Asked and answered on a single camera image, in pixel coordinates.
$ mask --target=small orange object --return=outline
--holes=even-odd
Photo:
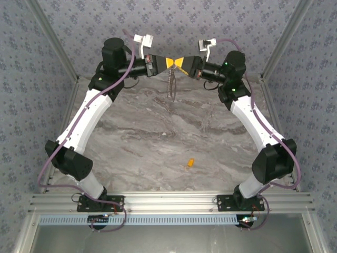
[[[191,158],[191,159],[189,160],[189,162],[188,162],[187,166],[188,166],[188,167],[192,167],[192,166],[193,166],[193,164],[194,164],[194,159],[193,159],[193,158]]]

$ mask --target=blue patterned wall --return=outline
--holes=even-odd
[[[0,1],[0,252],[12,252],[29,194],[72,89],[24,1]]]
[[[268,85],[287,137],[295,137],[304,191],[337,252],[337,2],[317,0]]]
[[[103,42],[130,33],[154,35],[153,54],[198,55],[197,40],[230,37],[260,73],[299,0],[38,0],[79,75],[94,73]],[[212,48],[222,63],[230,43]]]

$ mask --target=robotic arm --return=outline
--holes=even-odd
[[[259,203],[256,195],[271,181],[283,178],[293,171],[294,162],[287,151],[272,135],[282,140],[295,155],[296,144],[292,139],[286,140],[268,123],[267,119],[254,106],[251,107],[251,94],[245,87],[242,77],[246,71],[245,55],[240,51],[230,51],[222,65],[208,62],[210,47],[216,45],[216,40],[199,41],[200,51],[207,51],[204,58],[188,56],[175,60],[175,65],[185,74],[194,79],[205,79],[219,83],[217,89],[219,99],[225,104],[245,126],[253,138],[259,155],[252,164],[252,174],[235,187],[234,202],[239,210],[246,210],[252,204]],[[256,111],[262,122],[271,130],[269,134],[256,119]],[[223,203],[230,209],[233,203]]]
[[[152,39],[153,37],[150,35],[134,36],[134,41],[140,43],[139,53],[141,57],[135,59],[128,77],[137,78],[142,75],[148,77],[155,76],[173,65],[173,60],[169,58],[150,54],[144,56],[143,47],[151,47]],[[124,45],[122,39],[109,38],[104,42],[104,47],[102,48],[103,61],[98,65],[96,73],[91,79],[88,86],[89,90],[86,93],[79,111],[67,129],[57,138],[56,142],[49,140],[45,145],[47,154],[51,156],[59,146],[59,143],[67,140],[52,160],[52,164],[58,168],[60,172],[73,179],[84,192],[94,199],[106,200],[106,189],[98,182],[92,173],[93,161],[83,156],[83,153],[97,122],[115,101],[117,95],[124,87],[124,82],[95,99],[90,107],[86,108],[87,110],[85,110],[85,113],[80,119],[79,115],[94,96],[105,90],[112,83],[115,83],[126,72],[130,64],[130,61],[126,59],[126,53],[131,54],[131,50]],[[71,138],[67,138],[68,133],[75,124],[76,127]],[[101,210],[102,207],[102,203],[91,203],[91,211]]]

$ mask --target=enclosure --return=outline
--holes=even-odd
[[[337,251],[333,0],[17,0],[1,7],[1,252],[110,252],[112,246],[116,252]],[[130,216],[122,230],[92,233],[90,213],[77,212],[72,202],[77,190],[37,186],[48,158],[45,143],[79,110],[104,41],[119,37],[131,47],[123,28],[153,35],[144,52],[171,59],[203,57],[201,39],[240,45],[256,105],[296,141],[302,169],[295,190],[264,193],[271,208],[265,227],[240,232],[230,221],[240,212],[218,212],[214,197],[232,194],[249,177],[258,150],[217,90],[179,69],[174,101],[168,71],[141,76],[118,94],[85,147],[98,181],[125,196]],[[232,50],[219,42],[209,62],[222,64]],[[135,83],[125,79],[127,87]],[[294,170],[279,183],[290,186],[297,177]],[[43,182],[76,185],[53,166]],[[118,221],[119,215],[109,224]]]

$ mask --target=gray marble surface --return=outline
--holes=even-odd
[[[167,77],[164,72],[140,78],[102,116],[84,153],[93,160],[95,175],[108,191],[233,190],[248,177],[257,156],[252,138],[216,90],[206,91],[203,81],[176,73],[172,102],[166,97]],[[72,117],[89,82],[80,78]],[[252,84],[256,103],[269,118],[260,85]],[[186,170],[190,158],[195,162]],[[73,182],[55,170],[51,183]]]

